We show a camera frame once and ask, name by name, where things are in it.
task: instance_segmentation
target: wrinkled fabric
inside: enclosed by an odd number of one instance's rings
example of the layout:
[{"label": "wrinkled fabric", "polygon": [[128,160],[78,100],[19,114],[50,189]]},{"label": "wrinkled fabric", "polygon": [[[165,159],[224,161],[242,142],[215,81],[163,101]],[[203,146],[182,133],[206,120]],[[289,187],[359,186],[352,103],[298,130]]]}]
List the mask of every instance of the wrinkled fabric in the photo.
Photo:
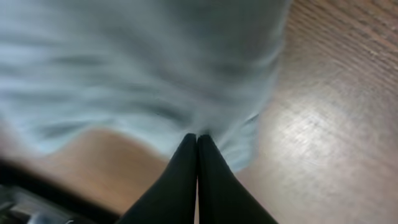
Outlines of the wrinkled fabric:
[{"label": "wrinkled fabric", "polygon": [[186,133],[207,133],[242,169],[255,156],[289,4],[0,1],[0,112],[43,153],[95,126],[168,157]]}]

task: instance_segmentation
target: gray cloth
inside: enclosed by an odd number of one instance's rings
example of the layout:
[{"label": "gray cloth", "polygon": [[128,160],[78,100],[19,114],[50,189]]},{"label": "gray cloth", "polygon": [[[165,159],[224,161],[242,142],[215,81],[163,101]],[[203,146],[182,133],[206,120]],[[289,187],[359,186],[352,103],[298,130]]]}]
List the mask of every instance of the gray cloth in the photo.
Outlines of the gray cloth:
[{"label": "gray cloth", "polygon": [[0,1],[0,112],[46,153],[93,126],[169,157],[185,134],[208,133],[242,169],[255,155],[289,5]]}]

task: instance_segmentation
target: light blue fabric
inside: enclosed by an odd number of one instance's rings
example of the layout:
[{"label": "light blue fabric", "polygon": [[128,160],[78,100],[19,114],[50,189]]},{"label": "light blue fabric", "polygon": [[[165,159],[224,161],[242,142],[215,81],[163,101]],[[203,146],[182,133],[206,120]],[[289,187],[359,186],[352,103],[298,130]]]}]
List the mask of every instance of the light blue fabric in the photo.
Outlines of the light blue fabric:
[{"label": "light blue fabric", "polygon": [[239,170],[255,155],[289,4],[2,0],[1,113],[46,153],[93,126],[168,157],[185,134],[210,133]]}]

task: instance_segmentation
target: wooden surface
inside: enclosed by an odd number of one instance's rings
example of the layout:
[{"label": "wooden surface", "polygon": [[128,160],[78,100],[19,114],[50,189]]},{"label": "wooden surface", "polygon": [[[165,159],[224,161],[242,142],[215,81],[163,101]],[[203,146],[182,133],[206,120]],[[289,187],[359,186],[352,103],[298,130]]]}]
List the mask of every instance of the wooden surface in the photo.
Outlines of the wooden surface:
[{"label": "wooden surface", "polygon": [[[83,138],[20,164],[117,212],[165,166],[118,135]],[[295,0],[259,157],[238,177],[280,223],[398,223],[396,1]]]}]

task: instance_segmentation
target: wood grain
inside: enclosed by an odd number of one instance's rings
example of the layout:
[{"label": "wood grain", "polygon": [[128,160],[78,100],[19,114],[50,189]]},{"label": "wood grain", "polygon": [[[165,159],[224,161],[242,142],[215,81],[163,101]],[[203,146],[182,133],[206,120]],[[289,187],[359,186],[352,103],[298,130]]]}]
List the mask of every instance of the wood grain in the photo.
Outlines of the wood grain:
[{"label": "wood grain", "polygon": [[[119,213],[164,169],[117,134],[84,139],[19,163]],[[260,141],[238,177],[280,223],[398,223],[397,1],[295,0]]]}]

